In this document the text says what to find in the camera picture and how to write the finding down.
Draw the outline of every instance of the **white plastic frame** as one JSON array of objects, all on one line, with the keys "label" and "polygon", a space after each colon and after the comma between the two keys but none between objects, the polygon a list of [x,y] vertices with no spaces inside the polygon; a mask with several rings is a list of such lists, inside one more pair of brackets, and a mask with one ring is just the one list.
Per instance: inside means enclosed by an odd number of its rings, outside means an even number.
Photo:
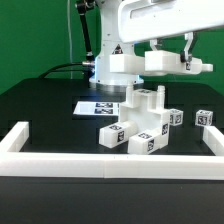
[{"label": "white plastic frame", "polygon": [[[25,127],[20,127],[20,130],[17,138],[23,136]],[[0,176],[224,180],[224,157],[19,153],[17,150],[3,150],[0,151]]]}]

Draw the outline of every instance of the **cable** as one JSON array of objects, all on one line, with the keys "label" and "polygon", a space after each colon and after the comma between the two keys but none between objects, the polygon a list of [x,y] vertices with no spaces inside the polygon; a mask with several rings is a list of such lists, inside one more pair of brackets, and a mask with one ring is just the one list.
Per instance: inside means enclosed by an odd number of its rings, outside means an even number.
[{"label": "cable", "polygon": [[41,74],[38,78],[39,79],[44,79],[49,73],[59,69],[59,68],[66,68],[66,67],[72,67],[72,66],[81,66],[83,63],[82,62],[73,62],[73,63],[67,63],[67,64],[62,64],[62,65],[57,65],[49,70],[47,70],[46,72],[44,72],[43,74]]},{"label": "cable", "polygon": [[73,62],[73,45],[72,45],[72,30],[71,30],[71,1],[67,1],[67,21],[68,21],[68,36],[69,36],[69,57],[70,63]]}]

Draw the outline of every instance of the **white block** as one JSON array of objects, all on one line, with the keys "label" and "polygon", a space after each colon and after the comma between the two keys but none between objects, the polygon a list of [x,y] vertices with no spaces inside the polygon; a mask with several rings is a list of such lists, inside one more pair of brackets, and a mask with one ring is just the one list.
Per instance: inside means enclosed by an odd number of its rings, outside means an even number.
[{"label": "white block", "polygon": [[170,109],[170,125],[177,126],[183,123],[184,112],[182,110]]},{"label": "white block", "polygon": [[224,156],[224,135],[215,126],[205,126],[203,141],[216,156]]},{"label": "white block", "polygon": [[145,58],[127,54],[110,55],[110,72],[142,74],[145,71]]},{"label": "white block", "polygon": [[29,123],[17,122],[0,142],[0,152],[19,152],[29,137]]},{"label": "white block", "polygon": [[129,137],[138,131],[133,121],[118,122],[100,129],[99,144],[113,148],[128,141]]},{"label": "white block", "polygon": [[196,113],[195,125],[197,126],[210,126],[212,124],[212,111],[199,110]]},{"label": "white block", "polygon": [[145,130],[129,139],[128,153],[148,155],[160,148],[161,129]]},{"label": "white block", "polygon": [[197,75],[213,71],[212,65],[204,65],[201,59],[192,58],[190,67],[180,61],[180,55],[168,51],[145,52],[145,75],[162,72],[175,75]]}]

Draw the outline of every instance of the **black cable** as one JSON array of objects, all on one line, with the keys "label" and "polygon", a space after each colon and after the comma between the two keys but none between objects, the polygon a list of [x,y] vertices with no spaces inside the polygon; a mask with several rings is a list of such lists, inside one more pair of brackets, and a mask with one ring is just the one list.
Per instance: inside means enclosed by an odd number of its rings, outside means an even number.
[{"label": "black cable", "polygon": [[82,65],[82,62],[73,62],[73,63],[67,63],[67,64],[62,64],[62,65],[57,65],[49,70],[47,70],[46,72],[44,72],[43,74],[41,74],[38,78],[39,79],[44,79],[49,73],[56,71],[59,68],[66,68],[66,67],[72,67],[72,66],[80,66]]},{"label": "black cable", "polygon": [[92,48],[91,48],[89,31],[88,31],[85,14],[80,15],[80,21],[82,24],[83,37],[84,37],[84,42],[85,42],[85,47],[86,47],[86,59],[92,61],[92,60],[94,60],[94,56],[93,56],[93,52],[92,52]]},{"label": "black cable", "polygon": [[88,10],[91,10],[94,8],[94,2],[95,1],[92,1],[92,0],[90,0],[88,2],[86,2],[86,0],[79,0],[75,4],[75,6],[78,10],[81,25],[82,25],[84,43],[85,43],[85,47],[86,47],[86,59],[88,61],[94,61],[94,55],[93,55],[92,48],[91,48],[88,25],[86,22],[85,14]]}]

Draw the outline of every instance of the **green background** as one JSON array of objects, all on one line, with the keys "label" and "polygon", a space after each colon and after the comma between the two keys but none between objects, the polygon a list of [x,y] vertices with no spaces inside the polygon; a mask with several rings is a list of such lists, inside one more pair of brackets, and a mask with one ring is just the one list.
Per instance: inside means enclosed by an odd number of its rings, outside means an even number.
[{"label": "green background", "polygon": [[[71,0],[73,61],[85,59],[85,47],[79,21]],[[1,0],[0,1],[0,93],[25,78],[35,78],[49,68],[69,62],[67,0]],[[100,51],[99,10],[87,14],[94,54]],[[164,49],[179,53],[184,37],[167,39]],[[136,46],[136,54],[149,50],[148,43]],[[224,94],[224,30],[203,31],[193,56],[214,64],[214,72],[197,76],[147,77],[147,81],[197,82],[210,85]],[[70,78],[70,73],[51,75]]]}]

